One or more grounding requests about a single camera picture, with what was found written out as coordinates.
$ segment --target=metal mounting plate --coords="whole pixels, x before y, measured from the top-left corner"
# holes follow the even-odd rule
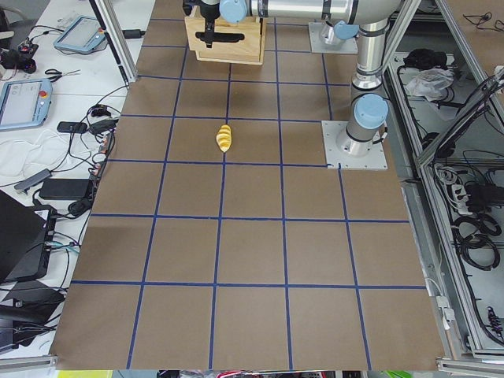
[[[312,46],[312,53],[320,54],[356,54],[357,53],[357,43],[355,38],[347,39],[342,41],[338,45],[328,45],[323,43],[319,37],[324,24],[321,22],[309,22],[309,41]]]
[[[324,133],[325,161],[329,169],[370,169],[383,171],[387,169],[384,149],[381,143],[372,145],[369,153],[364,157],[351,157],[343,153],[336,146],[336,136],[347,126],[346,121],[323,120],[322,132]],[[373,140],[380,138],[377,132]]]

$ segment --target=gray cylinder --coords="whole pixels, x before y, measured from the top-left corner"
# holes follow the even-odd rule
[[[347,24],[372,24],[388,18],[401,0],[250,0],[256,17],[343,20]]]

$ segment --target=table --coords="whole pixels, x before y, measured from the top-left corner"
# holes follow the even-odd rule
[[[146,29],[153,5],[154,0],[117,0],[114,2],[117,17],[122,27],[140,28],[142,30]],[[75,17],[81,14],[93,16],[88,2],[52,0],[40,17],[38,24],[56,27],[57,20],[69,15]],[[40,34],[42,30],[35,29],[31,35]],[[87,109],[103,95],[124,85],[109,47],[87,56],[77,54],[67,56],[54,49],[52,44],[56,38],[56,34],[39,37],[36,40],[39,44],[39,50],[34,56],[37,62],[37,71],[32,75],[23,72],[17,73],[10,81],[46,77],[44,71],[49,68],[56,68],[62,72],[80,69],[80,75],[66,76],[54,83],[50,110],[46,121],[41,127],[0,132],[0,158],[2,159],[0,185],[23,180],[46,167],[54,167],[56,162],[60,161],[64,156],[69,140],[69,135],[57,133],[57,124],[62,120],[80,120],[86,114]],[[128,40],[128,46],[133,58],[136,60],[139,56],[142,40]],[[11,73],[8,71],[5,77],[10,77]],[[126,94],[126,89],[123,89],[114,93],[102,103],[121,110]],[[98,149],[98,144],[92,135],[84,135],[83,140],[91,148],[91,153]],[[86,158],[89,154],[79,141],[78,136],[74,139],[72,151],[75,151],[77,156],[82,158]],[[75,166],[77,162],[75,159],[67,158],[61,169],[69,169]],[[65,178],[87,177],[87,166],[82,164],[71,171],[57,173],[54,176]],[[32,204],[32,192],[38,187],[32,188],[27,195],[16,193],[12,186],[4,187],[2,190],[22,204],[30,206]],[[55,209],[65,211],[71,201],[46,202],[42,200],[42,202],[52,205]],[[56,231],[77,238],[81,230],[85,228],[86,219],[87,216],[84,214],[77,220],[59,220],[56,223]],[[59,237],[55,237],[54,240],[64,241]],[[52,253],[47,274],[40,281],[47,286],[67,287],[72,278],[76,260],[77,256],[71,253],[69,255],[68,275],[65,282],[61,282],[66,270],[67,255],[64,251]],[[5,285],[2,288],[8,289],[12,286],[13,284]],[[0,292],[0,298],[4,298],[6,294]],[[61,312],[61,308],[62,305],[58,307],[57,312]],[[38,336],[30,346],[21,346],[17,350],[3,354],[2,359],[46,355],[49,353],[53,337],[54,332]]]
[[[146,30],[148,24],[147,15],[150,15],[153,0],[119,0],[114,2],[117,18],[123,29]],[[52,0],[47,6],[38,24],[56,28],[59,26],[58,20],[75,18],[77,16],[94,16],[89,2],[78,0]],[[36,28],[33,35],[42,33],[43,28]],[[47,69],[58,69],[62,72],[69,72],[80,69],[80,75],[68,76],[54,84],[54,93],[63,95],[104,95],[114,89],[124,85],[124,81],[117,69],[110,48],[90,55],[64,55],[53,47],[53,41],[58,34],[49,34],[38,37],[34,42],[39,44],[39,50],[35,54],[37,71],[28,75],[18,73],[16,80],[26,78],[45,77]],[[138,59],[141,39],[129,39],[128,47],[135,61]],[[125,96],[125,89],[116,92],[115,96]]]

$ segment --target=wooden box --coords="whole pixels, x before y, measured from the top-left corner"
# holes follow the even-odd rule
[[[200,61],[222,61],[246,65],[262,65],[265,52],[266,21],[260,17],[246,17],[238,24],[230,24],[222,17],[215,20],[215,32],[242,33],[243,41],[237,43],[213,43],[211,49],[196,38],[196,32],[205,31],[205,19],[195,6],[190,16],[185,17],[189,49]]]

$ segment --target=power adapter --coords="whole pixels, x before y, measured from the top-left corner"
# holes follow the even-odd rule
[[[102,134],[116,127],[119,120],[99,120],[89,125],[89,132],[92,135]]]
[[[469,195],[469,211],[480,213],[491,206],[504,206],[504,187],[473,183],[466,185],[465,190]]]

